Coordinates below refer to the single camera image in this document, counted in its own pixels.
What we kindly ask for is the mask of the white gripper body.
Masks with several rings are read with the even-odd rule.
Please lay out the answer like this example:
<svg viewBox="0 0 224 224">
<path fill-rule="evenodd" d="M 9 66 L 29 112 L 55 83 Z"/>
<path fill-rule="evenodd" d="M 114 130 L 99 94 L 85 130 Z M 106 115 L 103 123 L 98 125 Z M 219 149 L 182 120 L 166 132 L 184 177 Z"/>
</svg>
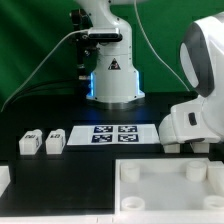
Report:
<svg viewBox="0 0 224 224">
<path fill-rule="evenodd" d="M 159 125 L 159 138 L 162 145 L 184 143 L 219 143 L 224 140 L 205 121 L 202 114 L 205 99 L 196 99 L 171 107 Z"/>
</svg>

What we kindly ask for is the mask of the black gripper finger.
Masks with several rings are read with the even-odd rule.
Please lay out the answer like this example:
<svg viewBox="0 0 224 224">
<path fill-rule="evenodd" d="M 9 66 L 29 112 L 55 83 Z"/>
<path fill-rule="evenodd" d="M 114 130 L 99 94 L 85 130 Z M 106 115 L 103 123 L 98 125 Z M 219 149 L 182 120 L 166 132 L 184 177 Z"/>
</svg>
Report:
<svg viewBox="0 0 224 224">
<path fill-rule="evenodd" d="M 180 152 L 179 144 L 164 145 L 163 148 L 166 153 L 179 153 Z"/>
<path fill-rule="evenodd" d="M 201 142 L 193 142 L 191 143 L 191 147 L 194 153 L 208 153 L 210 144 L 209 143 L 201 143 Z"/>
</svg>

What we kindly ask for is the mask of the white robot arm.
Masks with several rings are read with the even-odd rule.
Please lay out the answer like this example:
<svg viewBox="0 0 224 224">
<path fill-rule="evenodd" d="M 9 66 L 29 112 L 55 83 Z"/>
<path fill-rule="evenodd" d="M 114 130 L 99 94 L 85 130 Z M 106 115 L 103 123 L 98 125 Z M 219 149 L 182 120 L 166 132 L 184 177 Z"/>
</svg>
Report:
<svg viewBox="0 0 224 224">
<path fill-rule="evenodd" d="M 110 11 L 127 0 L 75 1 L 92 22 L 84 39 L 95 42 L 98 52 L 87 99 L 108 108 L 142 100 L 145 94 L 132 63 L 132 29 Z M 184 143 L 207 152 L 211 143 L 224 142 L 224 12 L 191 23 L 180 46 L 180 61 L 198 96 L 171 107 L 159 126 L 160 142 L 168 152 Z"/>
</svg>

